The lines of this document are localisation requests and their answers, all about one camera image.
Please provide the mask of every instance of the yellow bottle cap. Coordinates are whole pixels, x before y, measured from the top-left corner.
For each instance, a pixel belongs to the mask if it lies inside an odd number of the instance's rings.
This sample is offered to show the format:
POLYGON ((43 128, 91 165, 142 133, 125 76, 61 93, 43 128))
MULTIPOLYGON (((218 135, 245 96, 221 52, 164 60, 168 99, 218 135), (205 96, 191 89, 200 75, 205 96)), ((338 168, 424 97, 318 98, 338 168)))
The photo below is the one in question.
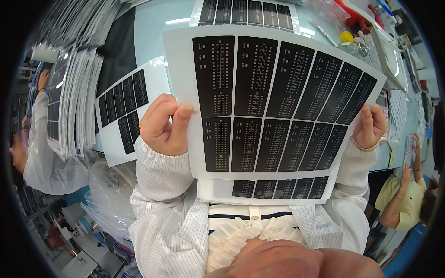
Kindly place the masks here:
POLYGON ((343 33, 341 33, 340 39, 342 42, 353 42, 354 41, 354 37, 348 31, 344 31, 343 33))

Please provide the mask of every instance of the black stripe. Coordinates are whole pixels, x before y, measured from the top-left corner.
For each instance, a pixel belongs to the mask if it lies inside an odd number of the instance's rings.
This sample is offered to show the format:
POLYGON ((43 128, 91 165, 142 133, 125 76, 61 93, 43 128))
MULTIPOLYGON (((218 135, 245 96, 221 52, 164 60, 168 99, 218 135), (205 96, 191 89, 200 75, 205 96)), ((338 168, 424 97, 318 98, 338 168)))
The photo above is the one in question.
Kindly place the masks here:
POLYGON ((242 220, 250 220, 248 215, 230 215, 230 214, 210 214, 207 218, 228 218, 235 219, 235 217, 239 217, 242 220))
POLYGON ((274 214, 265 214, 265 215, 261 215, 261 219, 270 219, 272 217, 280 217, 280 216, 284 216, 284 215, 292 215, 291 211, 280 211, 274 214))

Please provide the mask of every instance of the brown hair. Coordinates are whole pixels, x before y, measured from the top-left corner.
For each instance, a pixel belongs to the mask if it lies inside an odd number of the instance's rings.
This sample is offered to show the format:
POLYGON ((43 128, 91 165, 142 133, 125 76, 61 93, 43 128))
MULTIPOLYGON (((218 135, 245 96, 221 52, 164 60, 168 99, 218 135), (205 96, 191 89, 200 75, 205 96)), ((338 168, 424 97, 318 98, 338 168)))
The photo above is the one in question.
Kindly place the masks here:
POLYGON ((420 209, 419 218, 425 224, 428 224, 431 215, 434 211, 434 205, 436 204, 436 196, 433 194, 433 190, 437 188, 437 181, 435 178, 431 177, 429 179, 428 189, 423 195, 423 204, 420 209))

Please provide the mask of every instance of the hand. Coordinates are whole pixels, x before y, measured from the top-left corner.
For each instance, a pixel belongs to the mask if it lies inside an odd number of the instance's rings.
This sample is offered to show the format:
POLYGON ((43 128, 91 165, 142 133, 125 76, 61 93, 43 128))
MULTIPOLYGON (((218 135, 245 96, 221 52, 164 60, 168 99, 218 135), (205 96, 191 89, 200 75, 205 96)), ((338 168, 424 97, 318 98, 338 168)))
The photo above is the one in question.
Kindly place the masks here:
POLYGON ((178 107, 174 96, 158 96, 139 122, 142 140, 157 153, 173 157, 185 154, 187 127, 192 113, 191 105, 178 107))
POLYGON ((378 104, 361 109, 361 121, 354 128, 352 138, 363 149, 370 149, 377 144, 386 132, 388 124, 378 104))
POLYGON ((49 79, 49 70, 46 69, 42 71, 39 77, 39 84, 38 84, 39 93, 40 90, 43 90, 46 88, 46 86, 48 86, 48 79, 49 79))
POLYGON ((414 141, 416 141, 416 145, 413 144, 413 150, 416 153, 416 157, 420 157, 421 143, 420 143, 419 135, 417 133, 414 133, 413 139, 414 139, 414 141))
POLYGON ((406 192, 406 188, 409 184, 409 179, 411 178, 411 169, 408 166, 408 163, 405 163, 403 166, 402 178, 400 179, 400 189, 403 194, 406 192))
POLYGON ((57 220, 57 222, 62 221, 62 220, 63 220, 63 215, 62 215, 62 214, 59 214, 59 217, 58 217, 56 220, 57 220))
POLYGON ((22 119, 22 131, 25 132, 25 125, 26 125, 26 115, 22 119))

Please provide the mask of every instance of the sleeve cuff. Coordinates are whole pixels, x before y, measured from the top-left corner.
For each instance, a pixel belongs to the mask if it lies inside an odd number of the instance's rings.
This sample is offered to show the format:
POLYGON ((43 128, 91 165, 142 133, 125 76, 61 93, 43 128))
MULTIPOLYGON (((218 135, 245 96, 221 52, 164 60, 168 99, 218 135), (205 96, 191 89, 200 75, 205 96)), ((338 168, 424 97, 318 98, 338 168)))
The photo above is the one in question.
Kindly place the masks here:
POLYGON ((138 156, 138 162, 140 162, 143 169, 147 172, 153 168, 168 168, 167 166, 171 165, 171 167, 174 168, 171 170, 177 173, 191 173, 188 153, 178 157, 158 153, 152 150, 144 140, 142 140, 141 136, 136 139, 134 147, 138 156))
POLYGON ((378 157, 378 143, 370 149, 363 149, 351 137, 341 158, 336 182, 367 188, 369 169, 378 157))

